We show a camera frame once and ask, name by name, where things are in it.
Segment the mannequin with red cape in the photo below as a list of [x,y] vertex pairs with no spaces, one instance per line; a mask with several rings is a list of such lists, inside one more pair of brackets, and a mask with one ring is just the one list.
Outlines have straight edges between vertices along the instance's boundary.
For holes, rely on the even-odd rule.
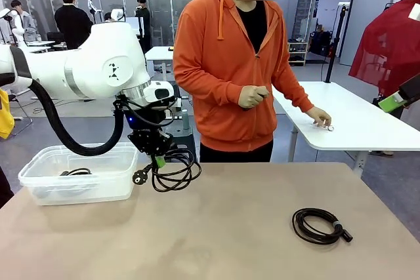
[[[365,28],[348,74],[378,88],[372,104],[379,107],[419,73],[420,0],[399,0]],[[399,119],[406,107],[388,113]]]

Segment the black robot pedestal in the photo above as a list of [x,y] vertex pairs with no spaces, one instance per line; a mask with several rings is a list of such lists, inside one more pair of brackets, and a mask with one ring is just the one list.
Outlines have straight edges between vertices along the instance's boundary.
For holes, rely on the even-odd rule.
[[0,167],[0,209],[6,205],[14,196],[11,186],[3,169]]

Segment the dark green plastic stool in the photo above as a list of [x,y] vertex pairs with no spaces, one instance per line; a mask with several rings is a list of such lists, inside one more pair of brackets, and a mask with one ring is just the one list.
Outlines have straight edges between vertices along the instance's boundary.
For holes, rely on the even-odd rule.
[[191,151],[194,157],[194,161],[198,162],[196,154],[196,143],[192,127],[189,127],[189,129],[184,129],[183,127],[171,125],[167,127],[166,133],[173,135],[173,142],[177,145],[178,148],[186,148]]

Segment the black tripod stand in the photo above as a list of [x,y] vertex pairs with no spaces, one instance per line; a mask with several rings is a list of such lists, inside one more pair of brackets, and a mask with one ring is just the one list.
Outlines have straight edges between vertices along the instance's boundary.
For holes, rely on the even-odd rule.
[[340,9],[339,12],[339,23],[337,24],[337,30],[335,32],[335,38],[333,40],[333,47],[332,47],[332,51],[331,51],[331,57],[330,57],[330,61],[329,61],[329,66],[327,69],[327,75],[325,78],[325,83],[331,83],[331,74],[333,71],[333,66],[335,63],[335,57],[336,57],[336,53],[337,53],[337,47],[340,41],[340,35],[341,35],[341,29],[343,26],[343,22],[346,16],[347,11],[349,10],[350,7],[350,2],[339,2],[338,4],[338,9]]

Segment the yellow object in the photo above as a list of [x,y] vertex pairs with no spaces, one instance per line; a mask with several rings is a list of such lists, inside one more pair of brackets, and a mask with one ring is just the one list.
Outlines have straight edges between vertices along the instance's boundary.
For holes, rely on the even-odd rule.
[[11,114],[9,95],[0,89],[0,138],[7,139],[14,128],[14,118]]

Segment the person in black clothes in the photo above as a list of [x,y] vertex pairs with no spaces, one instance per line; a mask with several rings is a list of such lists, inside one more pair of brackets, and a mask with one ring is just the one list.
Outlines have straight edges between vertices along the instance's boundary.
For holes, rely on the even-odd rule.
[[151,41],[151,25],[150,12],[147,8],[146,0],[136,0],[137,7],[135,9],[135,16],[138,18],[140,46],[142,51],[146,54],[152,48]]

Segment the black bag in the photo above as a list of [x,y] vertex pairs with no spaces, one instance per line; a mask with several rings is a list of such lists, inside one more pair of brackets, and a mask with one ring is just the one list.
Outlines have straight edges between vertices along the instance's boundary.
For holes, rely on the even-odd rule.
[[332,31],[314,31],[310,34],[309,52],[330,57],[333,46]]

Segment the clear plastic container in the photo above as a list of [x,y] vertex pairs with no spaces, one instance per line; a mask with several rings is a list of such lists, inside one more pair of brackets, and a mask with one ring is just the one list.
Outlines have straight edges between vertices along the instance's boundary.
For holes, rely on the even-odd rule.
[[[109,152],[85,157],[65,146],[39,151],[18,173],[20,184],[42,206],[126,200],[133,191],[138,150],[119,142]],[[88,168],[90,175],[60,176],[65,170]]]

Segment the person's right forearm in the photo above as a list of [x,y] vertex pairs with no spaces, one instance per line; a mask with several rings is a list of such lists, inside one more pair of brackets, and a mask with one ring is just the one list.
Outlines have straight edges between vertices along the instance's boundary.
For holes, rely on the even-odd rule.
[[177,77],[177,83],[194,98],[218,106],[238,104],[243,89],[243,86],[217,79],[209,74]]

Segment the black cable barrel connector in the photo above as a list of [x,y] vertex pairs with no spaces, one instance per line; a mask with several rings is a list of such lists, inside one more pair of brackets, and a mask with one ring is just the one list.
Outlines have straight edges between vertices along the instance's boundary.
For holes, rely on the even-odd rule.
[[[326,233],[312,227],[307,221],[307,217],[319,218],[327,222],[333,228],[331,233]],[[340,238],[350,243],[353,236],[344,229],[339,219],[331,212],[318,208],[303,208],[296,210],[291,217],[293,231],[303,241],[314,245],[332,245]]]

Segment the wooden shoe shelf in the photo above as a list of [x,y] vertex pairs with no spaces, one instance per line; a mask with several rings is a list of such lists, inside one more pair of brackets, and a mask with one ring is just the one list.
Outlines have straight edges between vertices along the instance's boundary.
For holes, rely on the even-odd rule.
[[291,66],[304,66],[308,53],[308,42],[289,41],[287,44],[289,51],[289,64]]

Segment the white table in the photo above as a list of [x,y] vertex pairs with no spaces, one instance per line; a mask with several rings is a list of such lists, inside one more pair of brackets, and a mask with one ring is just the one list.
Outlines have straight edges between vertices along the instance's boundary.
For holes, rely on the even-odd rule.
[[353,172],[361,176],[371,151],[420,151],[420,132],[385,113],[336,83],[301,81],[310,100],[332,117],[332,128],[319,128],[283,94],[272,89],[275,100],[293,124],[289,162],[294,160],[297,136],[319,151],[353,151]]

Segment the person in orange hoodie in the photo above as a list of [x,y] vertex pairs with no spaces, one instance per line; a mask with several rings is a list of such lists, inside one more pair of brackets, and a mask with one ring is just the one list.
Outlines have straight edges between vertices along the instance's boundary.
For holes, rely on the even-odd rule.
[[190,1],[178,20],[173,67],[176,81],[177,77],[209,74],[240,86],[265,86],[269,95],[248,110],[238,104],[210,104],[190,95],[202,163],[270,160],[277,127],[272,78],[292,71],[287,28],[276,2]]

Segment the person in grey jacket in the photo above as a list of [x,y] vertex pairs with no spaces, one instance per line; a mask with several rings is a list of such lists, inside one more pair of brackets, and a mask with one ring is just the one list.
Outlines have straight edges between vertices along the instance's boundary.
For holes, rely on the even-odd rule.
[[32,16],[22,8],[19,0],[12,0],[10,3],[11,7],[17,10],[22,18],[22,27],[25,30],[24,39],[27,42],[34,42],[37,37],[37,30]]

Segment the white desk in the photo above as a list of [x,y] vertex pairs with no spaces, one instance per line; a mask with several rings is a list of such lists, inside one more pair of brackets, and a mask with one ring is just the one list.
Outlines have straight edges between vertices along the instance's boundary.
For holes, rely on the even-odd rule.
[[171,47],[152,47],[146,54],[148,74],[154,81],[168,81],[174,87],[175,97],[180,98],[179,88],[173,74],[173,51]]
[[26,46],[21,46],[24,52],[43,53],[53,51],[54,41],[34,41],[27,42]]

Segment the black power cable grey tie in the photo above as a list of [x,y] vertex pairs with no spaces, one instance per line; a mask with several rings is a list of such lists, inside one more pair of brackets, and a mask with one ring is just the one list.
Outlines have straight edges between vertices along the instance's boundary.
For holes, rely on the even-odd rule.
[[65,170],[60,176],[78,176],[78,175],[90,175],[91,170],[88,168],[78,168],[73,170]]

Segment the person's right hand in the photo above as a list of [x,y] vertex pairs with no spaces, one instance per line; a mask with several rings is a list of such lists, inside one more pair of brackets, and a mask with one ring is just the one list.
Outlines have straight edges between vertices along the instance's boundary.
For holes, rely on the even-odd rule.
[[265,86],[244,86],[240,92],[238,105],[248,110],[259,105],[268,95],[269,91]]

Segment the man in black jacket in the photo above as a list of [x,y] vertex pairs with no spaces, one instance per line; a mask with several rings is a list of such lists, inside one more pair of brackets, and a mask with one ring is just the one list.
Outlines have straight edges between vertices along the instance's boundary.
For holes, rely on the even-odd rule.
[[75,0],[62,0],[54,14],[59,32],[68,50],[78,49],[90,36],[93,23],[87,13],[75,6]]

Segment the person's left hand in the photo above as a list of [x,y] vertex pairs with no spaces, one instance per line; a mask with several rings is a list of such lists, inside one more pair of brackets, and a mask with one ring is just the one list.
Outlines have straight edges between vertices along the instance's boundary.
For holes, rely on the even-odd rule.
[[319,127],[331,126],[331,116],[327,114],[324,110],[321,110],[320,108],[317,108],[316,106],[308,110],[306,114],[309,117],[311,117],[314,121],[314,124]]

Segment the person's left forearm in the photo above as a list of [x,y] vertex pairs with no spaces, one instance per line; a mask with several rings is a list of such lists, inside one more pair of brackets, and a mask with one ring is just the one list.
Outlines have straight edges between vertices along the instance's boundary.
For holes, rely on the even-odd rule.
[[292,71],[284,71],[273,76],[272,84],[287,100],[291,101],[294,107],[299,108],[303,113],[314,107]]

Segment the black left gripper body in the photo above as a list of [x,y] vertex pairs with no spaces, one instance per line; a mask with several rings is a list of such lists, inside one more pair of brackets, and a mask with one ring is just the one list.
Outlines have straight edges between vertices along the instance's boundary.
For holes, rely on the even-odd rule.
[[119,95],[114,105],[122,110],[132,133],[129,140],[142,153],[149,156],[163,156],[171,147],[173,136],[163,131],[163,127],[174,121],[170,107],[174,97],[141,106],[124,95]]

